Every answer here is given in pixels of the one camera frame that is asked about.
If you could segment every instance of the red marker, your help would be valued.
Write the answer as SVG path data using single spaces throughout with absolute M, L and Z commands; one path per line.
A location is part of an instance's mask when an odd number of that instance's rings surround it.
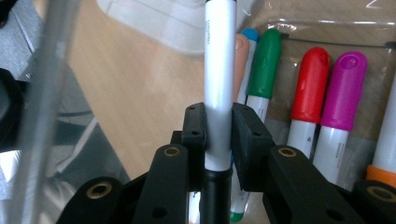
M 288 146 L 301 150 L 308 159 L 320 122 L 329 69 L 330 56 L 325 49 L 312 48 L 304 55 L 290 113 Z

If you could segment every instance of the purple marker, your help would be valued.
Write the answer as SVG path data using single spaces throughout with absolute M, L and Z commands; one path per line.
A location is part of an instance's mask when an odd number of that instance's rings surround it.
M 367 59 L 360 52 L 350 51 L 341 55 L 335 62 L 327 89 L 314 165 L 334 184 L 347 136 L 353 129 L 366 69 Z

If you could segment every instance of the red marker cap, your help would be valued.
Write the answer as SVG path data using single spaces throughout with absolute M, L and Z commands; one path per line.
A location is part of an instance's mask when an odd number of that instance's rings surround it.
M 301 62 L 291 119 L 319 123 L 330 70 L 330 56 L 323 48 L 312 48 Z

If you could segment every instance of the green marker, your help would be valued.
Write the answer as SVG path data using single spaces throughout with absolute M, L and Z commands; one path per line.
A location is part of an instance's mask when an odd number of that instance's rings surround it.
M 247 87 L 247 105 L 256 111 L 262 123 L 273 95 L 280 51 L 280 32 L 276 29 L 267 30 L 257 46 Z

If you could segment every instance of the purple marker cap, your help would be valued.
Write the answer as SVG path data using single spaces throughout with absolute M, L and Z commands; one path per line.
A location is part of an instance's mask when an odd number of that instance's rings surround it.
M 326 91 L 320 125 L 352 131 L 366 69 L 367 59 L 360 52 L 350 51 L 337 59 Z

